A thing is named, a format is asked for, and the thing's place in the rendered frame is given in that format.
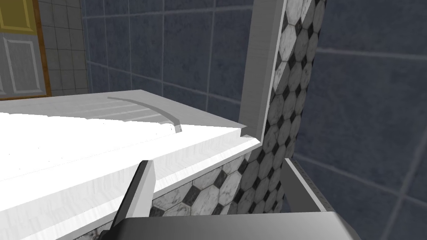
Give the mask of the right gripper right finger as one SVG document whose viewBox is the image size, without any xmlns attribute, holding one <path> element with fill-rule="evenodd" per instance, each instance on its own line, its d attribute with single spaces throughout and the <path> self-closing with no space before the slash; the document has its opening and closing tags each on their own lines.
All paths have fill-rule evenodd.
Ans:
<svg viewBox="0 0 427 240">
<path fill-rule="evenodd" d="M 292 212 L 333 212 L 319 188 L 293 159 L 285 158 L 281 167 L 280 181 Z"/>
</svg>

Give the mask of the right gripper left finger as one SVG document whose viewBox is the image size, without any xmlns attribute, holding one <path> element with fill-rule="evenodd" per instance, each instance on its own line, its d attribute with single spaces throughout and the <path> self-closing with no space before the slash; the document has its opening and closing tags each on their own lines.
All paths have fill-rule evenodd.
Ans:
<svg viewBox="0 0 427 240">
<path fill-rule="evenodd" d="M 140 162 L 112 223 L 114 228 L 126 218 L 148 217 L 156 184 L 154 163 Z"/>
</svg>

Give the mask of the white door leaf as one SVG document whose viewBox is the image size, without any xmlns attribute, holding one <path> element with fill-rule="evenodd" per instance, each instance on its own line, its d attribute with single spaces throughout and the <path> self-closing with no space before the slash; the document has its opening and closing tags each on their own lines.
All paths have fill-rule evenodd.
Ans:
<svg viewBox="0 0 427 240">
<path fill-rule="evenodd" d="M 131 99 L 165 110 L 164 116 Z M 251 151 L 245 125 L 143 90 L 0 102 L 0 240 L 95 240 L 143 160 L 149 217 L 226 215 Z"/>
</svg>

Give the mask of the yellow and grey panelled door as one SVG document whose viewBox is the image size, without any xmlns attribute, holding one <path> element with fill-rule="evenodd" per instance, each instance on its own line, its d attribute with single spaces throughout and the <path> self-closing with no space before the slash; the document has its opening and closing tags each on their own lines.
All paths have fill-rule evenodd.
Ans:
<svg viewBox="0 0 427 240">
<path fill-rule="evenodd" d="M 0 0 L 0 100 L 50 96 L 38 0 Z"/>
</svg>

